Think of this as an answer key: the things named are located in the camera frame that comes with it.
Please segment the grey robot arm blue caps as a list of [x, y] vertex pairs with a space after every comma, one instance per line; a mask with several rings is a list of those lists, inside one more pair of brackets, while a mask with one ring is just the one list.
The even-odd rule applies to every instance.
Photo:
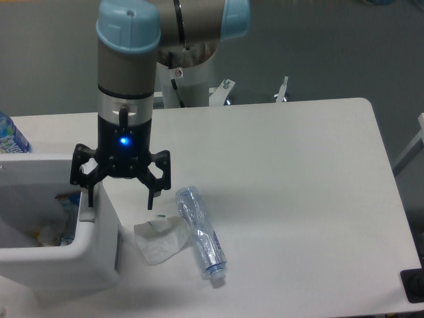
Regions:
[[138, 179], [153, 199], [171, 187], [170, 153], [150, 151], [154, 90], [168, 108], [208, 106], [211, 61], [244, 36], [249, 1], [102, 1], [96, 31], [97, 147], [75, 147], [70, 182], [95, 205], [106, 177]]

